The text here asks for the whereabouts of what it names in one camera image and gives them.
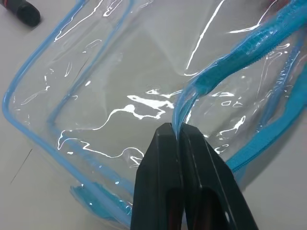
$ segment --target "transparent pvc pouch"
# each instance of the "transparent pvc pouch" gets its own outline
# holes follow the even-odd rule
[[[172,121],[189,82],[276,7],[278,1],[80,1],[16,74],[4,115],[81,183],[71,193],[107,229],[128,228],[135,174],[155,130]],[[185,119],[237,180],[304,108],[304,33],[224,79]],[[276,108],[261,125],[272,131],[263,135],[260,120],[286,65]]]

